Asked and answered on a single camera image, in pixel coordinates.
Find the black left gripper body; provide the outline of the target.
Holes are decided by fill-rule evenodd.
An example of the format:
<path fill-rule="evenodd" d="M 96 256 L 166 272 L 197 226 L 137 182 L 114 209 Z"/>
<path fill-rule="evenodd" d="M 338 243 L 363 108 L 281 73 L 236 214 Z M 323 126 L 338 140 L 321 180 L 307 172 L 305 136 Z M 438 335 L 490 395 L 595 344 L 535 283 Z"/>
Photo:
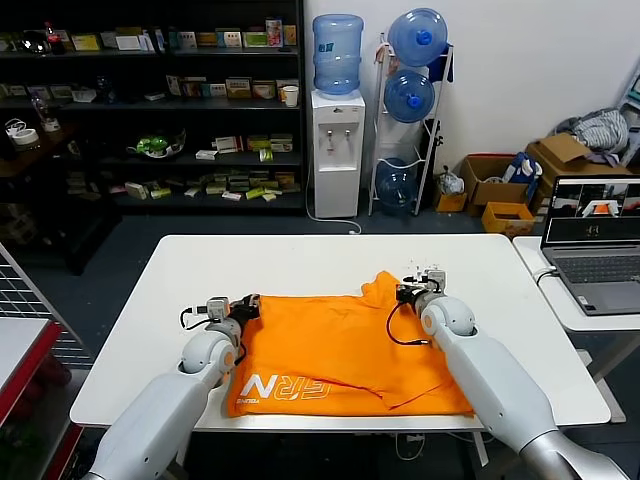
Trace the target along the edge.
<path fill-rule="evenodd" d="M 260 317 L 260 295 L 250 294 L 230 305 L 230 317 L 239 325 L 247 325 Z"/>

